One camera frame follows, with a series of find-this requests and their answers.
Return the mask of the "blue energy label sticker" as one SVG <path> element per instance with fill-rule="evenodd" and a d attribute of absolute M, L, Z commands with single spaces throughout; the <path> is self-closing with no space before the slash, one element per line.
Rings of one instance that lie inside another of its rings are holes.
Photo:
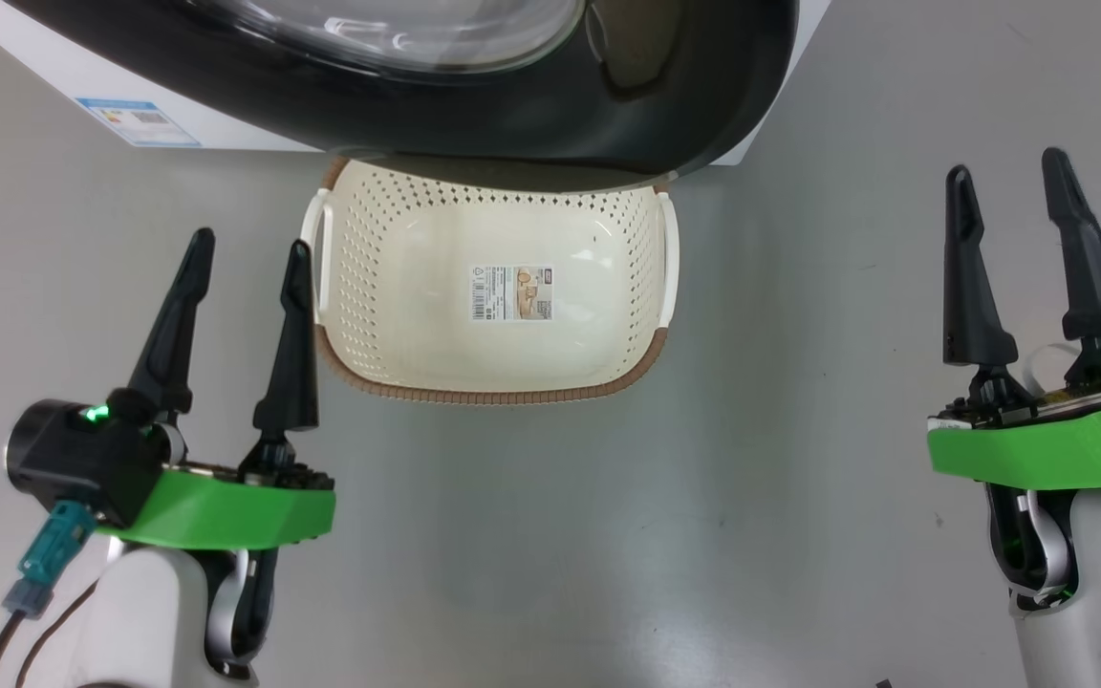
<path fill-rule="evenodd" d="M 201 148 L 156 103 L 97 97 L 76 97 L 75 102 L 137 148 Z"/>

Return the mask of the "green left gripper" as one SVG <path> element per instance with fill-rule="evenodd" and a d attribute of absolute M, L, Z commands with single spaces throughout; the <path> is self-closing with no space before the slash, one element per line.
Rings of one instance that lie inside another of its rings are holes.
<path fill-rule="evenodd" d="M 126 387 L 110 393 L 113 417 L 148 425 L 189 413 L 192 345 L 216 247 L 209 227 L 193 232 L 134 372 Z M 268 392 L 254 409 L 259 439 L 242 462 L 246 471 L 287 469 L 294 465 L 288 434 L 310 432 L 320 423 L 317 301 L 306 241 L 290 247 L 280 304 L 284 323 Z M 333 479 L 305 465 L 269 481 L 259 476 L 241 481 L 231 467 L 159 465 L 152 473 L 132 476 L 126 484 L 111 487 L 108 495 L 97 496 L 103 534 L 183 552 L 268 552 L 317 539 L 333 529 L 335 509 Z"/>

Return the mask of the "paper product label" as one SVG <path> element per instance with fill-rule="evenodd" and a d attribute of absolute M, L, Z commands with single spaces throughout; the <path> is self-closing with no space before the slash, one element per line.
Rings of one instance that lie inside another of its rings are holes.
<path fill-rule="evenodd" d="M 473 266 L 468 279 L 471 323 L 553 321 L 550 266 Z"/>

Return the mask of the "cream perforated laundry basket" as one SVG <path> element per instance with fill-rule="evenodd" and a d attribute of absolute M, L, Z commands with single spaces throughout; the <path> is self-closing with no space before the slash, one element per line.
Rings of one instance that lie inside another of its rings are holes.
<path fill-rule="evenodd" d="M 656 364 L 680 245 L 663 186 L 504 192 L 335 160 L 302 230 L 317 234 L 328 365 L 385 398 L 532 405 L 603 398 Z M 550 266 L 553 321 L 471 323 L 473 266 Z"/>

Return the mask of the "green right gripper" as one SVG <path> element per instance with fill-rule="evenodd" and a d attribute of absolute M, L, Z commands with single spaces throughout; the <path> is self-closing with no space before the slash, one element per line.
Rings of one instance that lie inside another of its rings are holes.
<path fill-rule="evenodd" d="M 1046 208 L 1059 231 L 1068 309 L 1062 335 L 1079 353 L 1067 387 L 1101 387 L 1101 226 L 1061 148 L 1042 156 Z M 1101 392 L 1033 396 L 1009 373 L 1017 341 L 1002 325 L 982 256 L 984 221 L 964 165 L 945 178 L 942 362 L 974 365 L 969 398 L 929 418 L 934 471 L 1017 489 L 1101 488 Z"/>

